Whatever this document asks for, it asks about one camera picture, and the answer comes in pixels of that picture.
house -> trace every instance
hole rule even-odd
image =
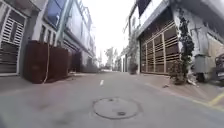
[[[47,0],[0,0],[0,76],[21,73],[24,47],[46,4]]]
[[[207,74],[224,52],[224,18],[211,0],[136,0],[129,15],[129,36],[137,31],[140,72],[168,74],[180,59],[180,8],[194,42],[195,72]]]
[[[30,40],[54,47],[64,47],[68,42],[70,51],[77,45],[82,56],[76,57],[82,58],[82,64],[91,61],[96,52],[95,40],[90,36],[91,20],[87,29],[82,13],[88,11],[85,8],[81,12],[80,8],[77,0],[0,0],[0,76],[23,73],[25,48]],[[72,36],[77,36],[71,41],[70,30]]]

sidewalk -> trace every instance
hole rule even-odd
[[[35,84],[24,80],[20,76],[0,77],[0,93],[33,86],[35,86]]]
[[[139,76],[141,80],[151,85],[154,85],[159,88],[163,88],[165,85],[168,85],[169,87],[166,87],[164,89],[167,89],[178,95],[189,97],[194,100],[198,100],[208,104],[210,102],[214,102],[213,100],[216,100],[219,95],[222,95],[224,93],[224,88],[209,83],[206,84],[198,83],[197,86],[193,85],[176,86],[170,83],[169,76],[152,75],[152,74],[141,74]],[[224,108],[224,96],[219,98],[219,101],[214,105],[219,106],[221,105]]]
[[[90,74],[90,73],[89,74],[88,73],[72,73],[71,74],[70,73],[67,78],[59,80],[59,81],[75,80],[79,77],[90,76],[90,75],[96,75],[96,74]],[[33,84],[29,81],[26,81],[20,76],[0,77],[0,93],[23,90],[27,88],[36,87],[36,86],[41,86],[41,84]]]

concrete road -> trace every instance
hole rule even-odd
[[[0,128],[223,128],[224,113],[171,95],[124,73],[106,73],[0,94]],[[130,119],[93,112],[107,97],[140,105]]]

window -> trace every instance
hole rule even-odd
[[[44,42],[45,31],[46,31],[46,27],[42,26],[41,33],[40,33],[40,39],[39,39],[40,42]]]
[[[47,34],[47,43],[51,43],[51,30],[48,30],[48,34]]]
[[[10,42],[14,41],[15,35],[16,35],[16,29],[17,29],[17,24],[14,23],[12,26],[12,31],[11,31],[11,36],[10,36]]]
[[[132,19],[132,26],[135,26],[135,17]]]
[[[55,38],[56,38],[56,35],[55,35],[55,33],[53,34],[53,45],[55,44]]]
[[[58,27],[61,12],[66,0],[50,0],[45,13],[45,18],[54,27]]]

balcony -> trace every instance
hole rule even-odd
[[[224,30],[222,29],[224,26],[224,14],[220,10],[223,8],[223,4],[220,1],[180,0],[179,4],[209,23],[221,35],[224,35]]]
[[[15,8],[41,11],[47,0],[5,0]]]

